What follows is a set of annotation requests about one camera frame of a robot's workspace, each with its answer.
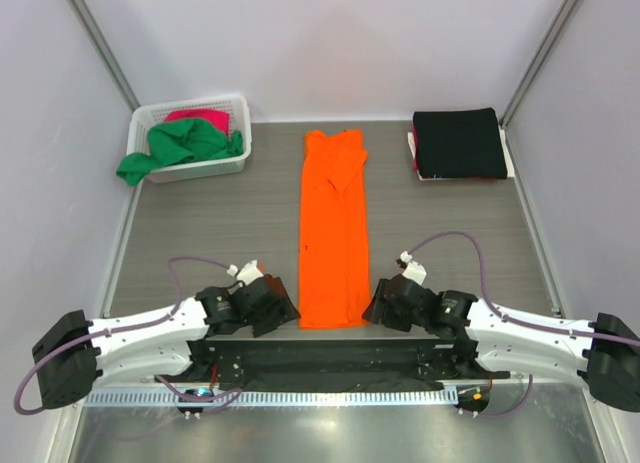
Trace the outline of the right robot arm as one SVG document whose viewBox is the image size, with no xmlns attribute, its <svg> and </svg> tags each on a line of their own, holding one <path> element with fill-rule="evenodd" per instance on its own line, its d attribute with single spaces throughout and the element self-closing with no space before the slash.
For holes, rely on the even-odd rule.
<svg viewBox="0 0 640 463">
<path fill-rule="evenodd" d="M 469 293 L 434 293 L 397 275 L 379 281 L 365 321 L 432 335 L 418 352 L 427 381 L 499 379 L 520 373 L 587 389 L 618 410 L 639 410 L 639 337 L 619 317 L 563 320 L 499 307 Z"/>
</svg>

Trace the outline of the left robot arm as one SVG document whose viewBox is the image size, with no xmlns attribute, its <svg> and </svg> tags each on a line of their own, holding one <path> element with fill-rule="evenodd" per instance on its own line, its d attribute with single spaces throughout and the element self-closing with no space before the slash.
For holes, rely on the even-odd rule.
<svg viewBox="0 0 640 463">
<path fill-rule="evenodd" d="M 111 383 L 203 381 L 219 364 L 211 338 L 245 327 L 260 337 L 299 317 L 272 275 L 210 286 L 177 305 L 128 317 L 88 320 L 81 310 L 69 312 L 32 349 L 41 406 L 66 407 Z"/>
</svg>

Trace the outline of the orange t shirt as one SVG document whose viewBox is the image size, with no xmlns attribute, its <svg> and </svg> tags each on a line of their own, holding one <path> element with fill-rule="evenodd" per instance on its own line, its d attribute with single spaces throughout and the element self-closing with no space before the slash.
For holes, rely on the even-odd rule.
<svg viewBox="0 0 640 463">
<path fill-rule="evenodd" d="M 306 133 L 301 175 L 299 325 L 361 326 L 371 301 L 363 133 Z"/>
</svg>

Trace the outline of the white plastic basket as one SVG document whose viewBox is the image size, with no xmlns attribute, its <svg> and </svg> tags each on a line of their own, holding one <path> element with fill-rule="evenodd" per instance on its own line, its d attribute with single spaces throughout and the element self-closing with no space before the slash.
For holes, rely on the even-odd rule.
<svg viewBox="0 0 640 463">
<path fill-rule="evenodd" d="M 202 177 L 241 172 L 252 153 L 252 129 L 249 105 L 240 94 L 209 96 L 187 100 L 145 105 L 137 108 L 131 117 L 126 154 L 147 152 L 148 130 L 161 123 L 175 110 L 221 110 L 229 115 L 230 132 L 239 131 L 243 137 L 242 153 L 226 159 L 185 163 L 152 171 L 146 179 L 160 184 Z"/>
</svg>

